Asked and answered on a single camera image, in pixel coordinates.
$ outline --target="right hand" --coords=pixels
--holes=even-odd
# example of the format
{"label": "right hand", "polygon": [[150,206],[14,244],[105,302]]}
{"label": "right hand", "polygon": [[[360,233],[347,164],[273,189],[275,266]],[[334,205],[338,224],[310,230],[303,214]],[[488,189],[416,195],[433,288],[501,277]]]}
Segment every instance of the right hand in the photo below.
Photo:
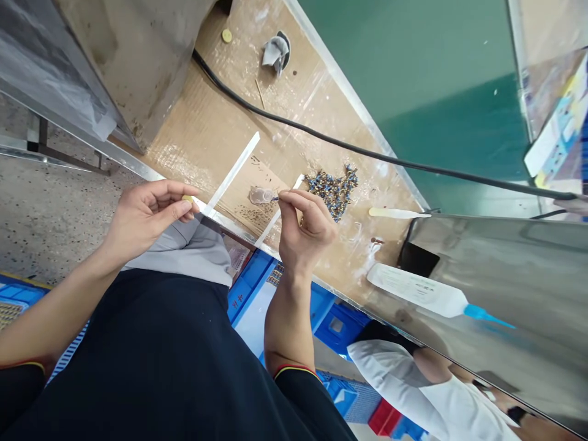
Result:
{"label": "right hand", "polygon": [[[296,274],[311,276],[326,248],[337,238],[337,224],[322,198],[302,190],[279,194],[282,211],[280,257],[284,268]],[[296,210],[302,212],[298,223]]]}

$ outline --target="white sleeve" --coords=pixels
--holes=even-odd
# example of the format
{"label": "white sleeve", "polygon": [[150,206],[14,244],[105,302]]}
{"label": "white sleeve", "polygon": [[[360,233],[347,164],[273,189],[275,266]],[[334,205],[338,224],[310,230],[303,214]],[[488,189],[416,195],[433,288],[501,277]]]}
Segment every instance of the white sleeve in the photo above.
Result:
{"label": "white sleeve", "polygon": [[370,340],[353,343],[347,351],[361,375],[392,407],[440,440],[450,439],[443,418],[419,390],[426,379],[406,349]]}
{"label": "white sleeve", "polygon": [[493,411],[490,400],[484,402],[486,398],[470,391],[457,377],[420,391],[445,420],[451,440],[521,441],[496,414],[500,410]]}

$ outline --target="green wall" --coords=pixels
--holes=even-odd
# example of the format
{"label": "green wall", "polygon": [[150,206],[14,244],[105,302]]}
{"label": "green wall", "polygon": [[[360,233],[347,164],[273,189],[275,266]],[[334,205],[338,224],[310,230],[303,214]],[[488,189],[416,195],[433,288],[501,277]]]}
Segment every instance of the green wall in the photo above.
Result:
{"label": "green wall", "polygon": [[[528,180],[506,1],[299,2],[400,158]],[[408,171],[444,213],[538,214],[536,197]]]}

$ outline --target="black wire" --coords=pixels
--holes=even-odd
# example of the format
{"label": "black wire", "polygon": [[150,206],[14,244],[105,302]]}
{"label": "black wire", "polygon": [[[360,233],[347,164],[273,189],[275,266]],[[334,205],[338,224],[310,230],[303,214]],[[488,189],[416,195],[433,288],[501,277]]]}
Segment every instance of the black wire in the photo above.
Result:
{"label": "black wire", "polygon": [[550,211],[549,213],[545,213],[545,214],[539,214],[538,216],[533,216],[530,217],[529,219],[545,219],[546,217],[551,217],[551,216],[556,216],[558,214],[563,214],[563,213],[567,213],[567,210],[564,209],[560,209],[560,210],[555,210],[555,211]]}
{"label": "black wire", "polygon": [[312,135],[318,139],[321,139],[321,140],[326,141],[328,143],[342,147],[344,149],[351,150],[352,152],[362,154],[364,156],[369,156],[374,159],[379,159],[379,160],[382,160],[385,162],[389,162],[391,164],[401,165],[402,167],[414,168],[415,170],[422,170],[424,172],[438,173],[440,175],[451,176],[453,178],[464,179],[466,181],[472,181],[472,182],[476,182],[479,184],[485,184],[485,185],[489,185],[489,186],[493,186],[493,187],[502,188],[505,190],[516,191],[516,192],[526,193],[526,194],[535,195],[535,196],[549,197],[549,198],[558,199],[558,200],[572,200],[572,199],[577,198],[577,196],[574,193],[563,193],[563,192],[558,192],[558,191],[553,191],[553,190],[540,189],[537,187],[526,187],[526,186],[522,186],[519,184],[508,183],[508,182],[504,182],[504,181],[497,181],[495,179],[484,178],[482,176],[477,176],[477,175],[471,175],[469,173],[463,173],[461,171],[453,171],[453,170],[448,170],[446,168],[418,164],[416,162],[410,162],[410,161],[406,161],[403,159],[398,159],[396,157],[391,157],[391,156],[387,156],[384,154],[372,152],[370,150],[365,150],[363,148],[354,146],[352,144],[348,144],[346,142],[339,141],[335,138],[331,138],[327,135],[323,135],[322,133],[317,132],[314,129],[311,129],[310,127],[306,127],[306,126],[299,124],[297,122],[294,122],[289,119],[283,118],[281,116],[277,116],[272,113],[266,112],[265,110],[257,108],[256,106],[248,103],[243,98],[241,98],[239,95],[237,95],[235,92],[233,92],[229,87],[225,86],[222,81],[220,81],[220,79],[215,75],[215,73],[210,69],[210,67],[208,67],[208,65],[206,64],[206,61],[204,61],[204,59],[200,56],[200,54],[198,53],[198,51],[196,49],[192,52],[192,58],[194,59],[194,61],[196,61],[196,63],[198,63],[198,65],[202,68],[202,70],[204,70],[204,72],[208,76],[208,78],[225,95],[227,95],[229,98],[234,100],[237,104],[241,105],[242,107],[252,111],[253,113],[261,115],[265,118],[272,119],[273,121],[277,121],[279,123],[294,127],[295,129],[302,130],[303,132],[306,132],[309,135]]}

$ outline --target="speckled floor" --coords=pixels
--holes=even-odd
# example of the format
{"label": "speckled floor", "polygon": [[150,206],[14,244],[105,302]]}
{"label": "speckled floor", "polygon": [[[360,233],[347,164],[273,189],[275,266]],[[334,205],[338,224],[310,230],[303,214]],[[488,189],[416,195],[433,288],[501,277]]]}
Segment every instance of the speckled floor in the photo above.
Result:
{"label": "speckled floor", "polygon": [[[0,125],[26,133],[27,112],[0,96]],[[49,125],[48,145],[97,165],[93,150]],[[122,190],[141,178],[110,161],[111,176],[0,156],[0,270],[59,282],[100,243]]]}

